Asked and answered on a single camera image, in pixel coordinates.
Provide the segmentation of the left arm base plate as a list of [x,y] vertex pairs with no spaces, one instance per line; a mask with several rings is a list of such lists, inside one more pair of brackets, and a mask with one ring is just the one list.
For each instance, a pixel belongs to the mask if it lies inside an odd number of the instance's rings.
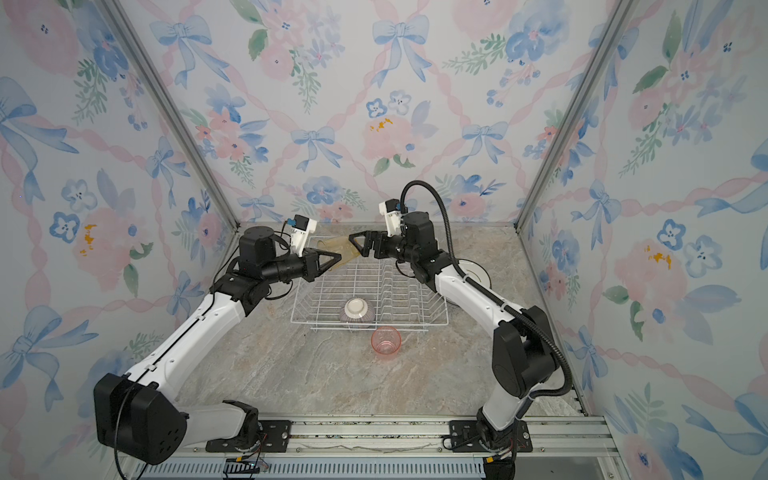
[[210,440],[205,445],[208,453],[286,453],[293,423],[290,420],[259,420],[255,433],[231,439]]

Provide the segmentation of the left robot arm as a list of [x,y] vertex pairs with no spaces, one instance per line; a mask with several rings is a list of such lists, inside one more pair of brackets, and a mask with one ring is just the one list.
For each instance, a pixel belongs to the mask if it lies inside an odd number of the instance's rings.
[[263,442],[257,408],[236,400],[189,407],[175,399],[191,373],[227,332],[277,283],[312,282],[339,264],[339,253],[307,246],[313,227],[289,239],[270,227],[248,228],[202,304],[159,347],[121,375],[108,373],[93,390],[96,435],[115,455],[158,465],[179,448],[221,441],[250,452]]

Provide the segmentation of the yellow glass cup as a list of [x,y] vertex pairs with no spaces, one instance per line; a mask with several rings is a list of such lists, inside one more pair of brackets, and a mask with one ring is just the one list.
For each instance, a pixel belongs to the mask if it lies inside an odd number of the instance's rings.
[[317,246],[321,250],[340,254],[342,263],[352,261],[360,256],[360,252],[347,235],[322,238],[317,242]]

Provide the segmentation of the pink glass cup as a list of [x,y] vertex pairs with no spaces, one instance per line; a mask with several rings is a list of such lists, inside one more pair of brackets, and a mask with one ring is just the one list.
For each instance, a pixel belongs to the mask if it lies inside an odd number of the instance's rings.
[[380,357],[394,357],[402,345],[400,332],[391,326],[382,326],[373,331],[370,339],[373,351]]

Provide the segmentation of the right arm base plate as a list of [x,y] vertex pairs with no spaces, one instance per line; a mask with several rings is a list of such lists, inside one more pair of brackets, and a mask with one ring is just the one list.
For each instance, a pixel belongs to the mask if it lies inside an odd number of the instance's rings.
[[452,420],[443,448],[459,453],[503,453],[511,447],[517,453],[531,453],[533,446],[525,421],[515,420],[504,430],[494,430],[480,420]]

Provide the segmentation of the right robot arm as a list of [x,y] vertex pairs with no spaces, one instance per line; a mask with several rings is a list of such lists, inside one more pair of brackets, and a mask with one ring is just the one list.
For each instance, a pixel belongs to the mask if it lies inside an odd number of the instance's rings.
[[534,400],[572,388],[549,320],[541,308],[521,307],[470,277],[439,246],[428,214],[394,216],[393,227],[353,233],[349,242],[363,257],[407,264],[419,283],[460,307],[490,335],[496,385],[477,413],[477,437],[488,451],[507,455]]

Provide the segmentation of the white wire dish rack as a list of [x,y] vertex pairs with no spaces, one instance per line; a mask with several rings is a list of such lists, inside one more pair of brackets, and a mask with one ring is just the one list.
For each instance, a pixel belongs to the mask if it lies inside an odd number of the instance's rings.
[[[317,242],[322,238],[328,237],[315,238],[309,245],[320,249]],[[340,321],[342,307],[355,297],[367,300],[374,308],[373,323],[355,327]],[[447,301],[420,284],[408,265],[359,256],[340,262],[311,283],[299,281],[290,320],[313,330],[362,331],[391,326],[418,332],[448,325],[449,312]]]

